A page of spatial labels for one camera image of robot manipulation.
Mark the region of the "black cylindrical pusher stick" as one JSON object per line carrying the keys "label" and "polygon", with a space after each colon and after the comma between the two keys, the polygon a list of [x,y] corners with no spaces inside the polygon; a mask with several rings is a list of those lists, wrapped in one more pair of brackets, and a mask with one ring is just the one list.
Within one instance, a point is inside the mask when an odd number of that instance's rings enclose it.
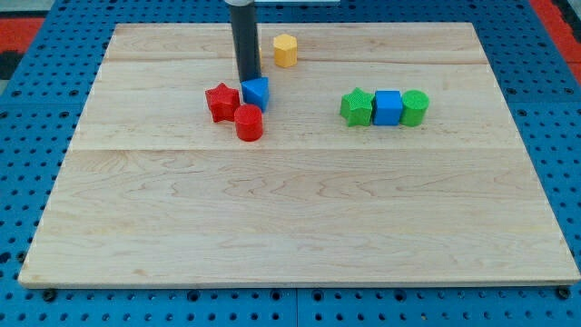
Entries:
{"label": "black cylindrical pusher stick", "polygon": [[261,77],[256,8],[253,0],[226,0],[240,82]]}

